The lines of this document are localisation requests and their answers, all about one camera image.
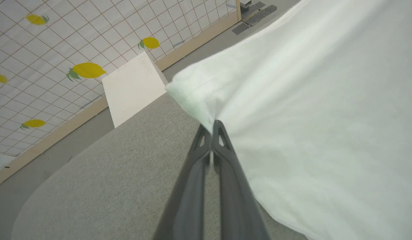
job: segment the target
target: yellow lemon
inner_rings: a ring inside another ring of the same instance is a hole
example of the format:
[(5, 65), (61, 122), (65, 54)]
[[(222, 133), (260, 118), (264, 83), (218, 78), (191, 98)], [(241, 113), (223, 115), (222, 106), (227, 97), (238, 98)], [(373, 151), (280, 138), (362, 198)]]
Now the yellow lemon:
[(92, 62), (85, 62), (77, 64), (73, 68), (70, 68), (70, 70), (67, 73), (67, 78), (73, 82), (72, 79), (80, 80), (80, 76), (84, 78), (95, 78), (101, 76), (104, 73), (107, 72), (104, 71), (102, 67), (98, 64)]
[(144, 38), (138, 43), (138, 48), (140, 47), (145, 48), (148, 47), (150, 49), (160, 47), (159, 40), (155, 38)]
[(8, 79), (5, 76), (3, 76), (2, 74), (0, 74), (0, 82), (3, 83), (3, 84), (6, 84), (8, 82)]
[(29, 121), (26, 121), (25, 123), (21, 124), (20, 128), (21, 129), (29, 129), (29, 128), (38, 128), (43, 125), (45, 125), (46, 122), (40, 119), (32, 119)]
[(49, 17), (48, 16), (37, 16), (34, 14), (30, 14), (25, 17), (30, 23), (35, 24), (35, 25), (44, 25), (47, 22), (49, 22)]

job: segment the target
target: floor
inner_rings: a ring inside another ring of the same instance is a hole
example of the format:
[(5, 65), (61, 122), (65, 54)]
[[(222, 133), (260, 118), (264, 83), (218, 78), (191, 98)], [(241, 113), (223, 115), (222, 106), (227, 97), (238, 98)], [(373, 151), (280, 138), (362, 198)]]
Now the floor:
[[(267, 0), (264, 3), (276, 5), (277, 11), (239, 35), (235, 35), (231, 29), (240, 23), (221, 33), (190, 55), (166, 69), (163, 72), (166, 78), (170, 81), (176, 73), (188, 65), (243, 40), (272, 22), (276, 17), (282, 15), (290, 7), (295, 5), (297, 0)], [(69, 162), (72, 157), (82, 152), (112, 129), (114, 129), (114, 126), (110, 111), (106, 109), (0, 184), (0, 240), (8, 240), (11, 238), (13, 223), (20, 209), (29, 196), (31, 196), (46, 179)]]

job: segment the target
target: white cloth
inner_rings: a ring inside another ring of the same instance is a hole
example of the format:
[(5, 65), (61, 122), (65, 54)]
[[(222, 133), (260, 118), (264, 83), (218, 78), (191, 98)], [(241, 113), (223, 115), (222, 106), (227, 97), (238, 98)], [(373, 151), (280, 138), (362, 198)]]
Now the white cloth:
[(316, 240), (412, 240), (412, 0), (303, 0), (178, 73), (257, 200)]

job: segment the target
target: white block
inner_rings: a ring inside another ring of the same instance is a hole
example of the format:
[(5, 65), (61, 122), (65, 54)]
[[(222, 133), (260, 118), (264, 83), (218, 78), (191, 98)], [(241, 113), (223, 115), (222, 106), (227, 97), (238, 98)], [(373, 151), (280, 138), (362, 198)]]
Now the white block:
[(102, 80), (114, 127), (163, 95), (163, 73), (143, 52)]

